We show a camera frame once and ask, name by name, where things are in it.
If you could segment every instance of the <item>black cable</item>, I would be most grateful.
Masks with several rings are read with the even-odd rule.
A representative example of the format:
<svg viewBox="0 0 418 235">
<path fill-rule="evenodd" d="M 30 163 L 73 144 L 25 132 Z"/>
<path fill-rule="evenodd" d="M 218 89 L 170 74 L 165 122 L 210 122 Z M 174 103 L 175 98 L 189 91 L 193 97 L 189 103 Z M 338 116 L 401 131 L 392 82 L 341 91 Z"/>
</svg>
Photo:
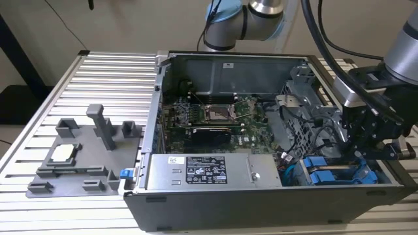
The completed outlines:
<svg viewBox="0 0 418 235">
<path fill-rule="evenodd" d="M 202 34 L 201 34 L 201 37 L 200 37 L 200 40 L 198 40 L 197 51 L 200 51 L 200 44 L 201 44 L 202 38 L 205 36 L 206 30 L 208 30 L 208 27 L 209 27 L 209 24 L 210 24 L 210 14 L 212 14 L 213 8 L 214 8 L 214 0 L 212 0 L 212 3 L 210 3 L 209 17 L 208 17 L 208 21 L 205 23 L 205 28 L 204 28 L 204 31 L 202 31 Z"/>
<path fill-rule="evenodd" d="M 202 38 L 204 38 L 204 42 L 206 41 L 205 36 L 206 36 L 206 33 L 208 33 L 208 29 L 210 27 L 210 22 L 213 21 L 216 15 L 218 13 L 218 8 L 220 8 L 220 5 L 221 5 L 221 2 L 222 2 L 222 0 L 220 0 L 217 6 L 214 8 L 214 0 L 212 0 L 210 10 L 209 10 L 209 18 L 208 18 L 208 22 L 205 24 L 204 32 L 202 32 L 200 40 L 198 40 L 197 51 L 200 51 L 200 44 L 201 44 Z"/>
<path fill-rule="evenodd" d="M 341 138 L 340 138 L 340 135 L 338 135 L 338 132 L 337 132 L 336 127 L 334 127 L 333 125 L 324 125 L 324 126 L 318 129 L 318 131 L 316 132 L 314 139 L 313 139 L 313 142 L 312 142 L 312 146 L 313 146 L 313 147 L 314 147 L 316 144 L 317 144 L 317 139 L 318 139 L 318 136 L 320 136 L 321 132 L 322 132 L 325 129 L 328 129 L 328 128 L 332 130 L 332 133 L 333 133 L 334 139 L 336 139 L 336 141 L 337 141 L 338 147 L 342 146 L 342 140 L 341 140 Z"/>
<path fill-rule="evenodd" d="M 360 84 L 354 81 L 354 79 L 346 74 L 346 72 L 342 70 L 341 66 L 338 65 L 329 48 L 326 46 L 326 43 L 324 41 L 324 38 L 321 36 L 321 32 L 318 30 L 318 26 L 316 23 L 316 18 L 313 15 L 313 9 L 312 4 L 309 0 L 301 0 L 302 3 L 302 9 L 304 9 L 304 15 L 305 20 L 308 24 L 308 28 L 312 32 L 318 50 L 330 66 L 333 71 L 336 72 L 336 75 L 340 77 L 340 79 L 344 81 L 344 83 L 350 87 L 350 89 L 358 94 L 358 96 L 362 98 L 364 102 L 368 104 L 368 106 L 372 108 L 372 110 L 382 116 L 388 117 L 393 121 L 399 122 L 400 124 L 404 123 L 404 118 L 401 118 L 397 113 L 382 103 L 377 101 L 377 99 L 365 91 L 365 89 L 360 86 Z"/>
<path fill-rule="evenodd" d="M 328 34 L 326 34 L 326 30 L 325 30 L 325 26 L 324 26 L 324 22 L 322 22 L 322 3 L 324 3 L 324 0 L 320 0 L 318 1 L 318 26 L 320 26 L 320 30 L 321 30 L 321 34 L 324 36 L 324 39 L 325 39 L 325 42 L 338 51 L 349 54 L 349 55 L 354 55 L 354 56 L 358 56 L 358 57 L 364 57 L 364 58 L 368 58 L 368 59 L 373 59 L 373 60 L 381 60 L 384 61 L 384 57 L 381 56 L 376 56 L 376 55 L 369 55 L 369 54 L 364 54 L 364 53 L 358 53 L 358 52 L 354 52 L 354 51 L 350 51 L 342 47 L 340 47 L 338 45 L 336 45 L 329 37 L 328 37 Z"/>
<path fill-rule="evenodd" d="M 336 142 L 329 142 L 329 143 L 321 144 L 320 146 L 317 146 L 317 147 L 310 151 L 310 153 L 309 153 L 308 155 L 316 153 L 316 152 L 320 151 L 324 147 L 326 147 L 326 146 L 329 146 L 329 145 L 333 145 L 333 144 L 338 144 L 338 143 L 336 143 Z"/>
<path fill-rule="evenodd" d="M 293 146 L 290 146 L 290 149 L 289 149 L 289 150 L 285 150 L 285 153 L 290 153 L 290 152 L 296 149 L 296 146 L 297 146 L 297 132 L 296 132 L 296 130 L 292 128 L 290 125 L 286 124 L 286 126 L 288 126 L 288 128 L 290 129 L 290 131 L 293 132 L 293 136 L 294 136 L 294 144 L 293 144 Z"/>
<path fill-rule="evenodd" d="M 314 120 L 308 120 L 308 119 L 300 117 L 297 114 L 294 114 L 293 111 L 290 111 L 290 109 L 288 108 L 288 106 L 281 105 L 280 110 L 281 110 L 281 109 L 285 109 L 285 110 L 288 111 L 289 115 L 293 116 L 293 117 L 294 117 L 296 119 L 298 119 L 300 121 L 306 122 L 306 123 L 316 123 Z"/>
<path fill-rule="evenodd" d="M 9 142 L 9 141 L 0 140 L 0 142 L 3 142 L 3 143 L 6 143 L 6 144 L 13 145 L 13 143 L 11 143 L 11 142 Z"/>
<path fill-rule="evenodd" d="M 85 49 L 87 50 L 87 47 L 86 47 L 85 43 L 82 42 L 82 40 L 79 39 L 79 37 L 77 36 L 77 34 L 75 34 L 75 33 L 71 31 L 71 29 L 69 28 L 69 26 L 67 26 L 67 24 L 66 24 L 63 18 L 61 17 L 58 11 L 54 9 L 54 7 L 53 7 L 51 4 L 49 3 L 49 1 L 47 1 L 47 0 L 45 0 L 45 1 L 46 1 L 46 3 L 49 4 L 49 6 L 51 7 L 51 9 L 54 10 L 57 16 L 59 17 L 59 19 L 61 19 L 63 25 L 66 26 L 66 28 L 69 29 L 70 33 L 71 33 L 73 36 L 79 40 L 81 44 L 83 45 Z"/>
</svg>

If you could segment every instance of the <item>sticker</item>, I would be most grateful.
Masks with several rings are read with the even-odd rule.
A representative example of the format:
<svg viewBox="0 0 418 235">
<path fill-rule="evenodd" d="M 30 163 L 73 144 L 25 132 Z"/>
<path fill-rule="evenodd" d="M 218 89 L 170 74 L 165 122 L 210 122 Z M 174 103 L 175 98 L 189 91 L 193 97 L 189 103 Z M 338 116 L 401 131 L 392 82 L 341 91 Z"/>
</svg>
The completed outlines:
<svg viewBox="0 0 418 235">
<path fill-rule="evenodd" d="M 185 164 L 185 157 L 169 157 L 169 164 Z"/>
<path fill-rule="evenodd" d="M 224 63 L 224 68 L 225 69 L 233 69 L 234 68 L 234 63 Z"/>
<path fill-rule="evenodd" d="M 282 159 L 285 159 L 285 161 L 290 162 L 293 160 L 293 156 L 289 155 L 286 152 L 282 153 Z"/>
<path fill-rule="evenodd" d="M 228 184 L 225 157 L 188 157 L 186 169 L 189 184 Z"/>
</svg>

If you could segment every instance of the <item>white sticker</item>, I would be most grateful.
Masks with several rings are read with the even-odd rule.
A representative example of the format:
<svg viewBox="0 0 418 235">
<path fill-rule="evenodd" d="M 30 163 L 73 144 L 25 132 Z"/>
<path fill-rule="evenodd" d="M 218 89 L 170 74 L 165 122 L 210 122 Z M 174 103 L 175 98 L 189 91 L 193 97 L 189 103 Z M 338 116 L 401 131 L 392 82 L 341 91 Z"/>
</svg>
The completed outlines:
<svg viewBox="0 0 418 235">
<path fill-rule="evenodd" d="M 169 157 L 169 164 L 185 164 L 185 157 Z"/>
<path fill-rule="evenodd" d="M 290 162 L 293 160 L 293 156 L 289 155 L 286 152 L 282 153 L 282 159 L 285 159 L 285 161 Z"/>
<path fill-rule="evenodd" d="M 234 63 L 224 63 L 224 68 L 225 69 L 233 69 L 234 68 Z"/>
</svg>

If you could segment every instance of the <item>motherboard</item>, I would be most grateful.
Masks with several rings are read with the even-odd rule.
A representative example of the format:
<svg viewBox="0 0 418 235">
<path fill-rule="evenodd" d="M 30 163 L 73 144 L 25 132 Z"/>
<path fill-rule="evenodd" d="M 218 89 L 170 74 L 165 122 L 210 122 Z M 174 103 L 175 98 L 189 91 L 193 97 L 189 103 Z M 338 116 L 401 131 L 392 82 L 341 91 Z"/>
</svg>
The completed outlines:
<svg viewBox="0 0 418 235">
<path fill-rule="evenodd" d="M 167 153 L 272 154 L 278 144 L 256 95 L 189 93 L 163 105 Z"/>
</svg>

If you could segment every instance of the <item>blue latch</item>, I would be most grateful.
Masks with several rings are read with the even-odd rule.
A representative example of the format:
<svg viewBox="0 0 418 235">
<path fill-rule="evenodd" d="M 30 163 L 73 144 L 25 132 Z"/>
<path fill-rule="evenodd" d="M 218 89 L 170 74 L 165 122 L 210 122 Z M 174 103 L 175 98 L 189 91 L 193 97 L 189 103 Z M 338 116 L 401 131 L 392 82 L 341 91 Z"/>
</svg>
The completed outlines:
<svg viewBox="0 0 418 235">
<path fill-rule="evenodd" d="M 134 170 L 122 170 L 121 171 L 121 178 L 126 180 L 134 180 Z"/>
</svg>

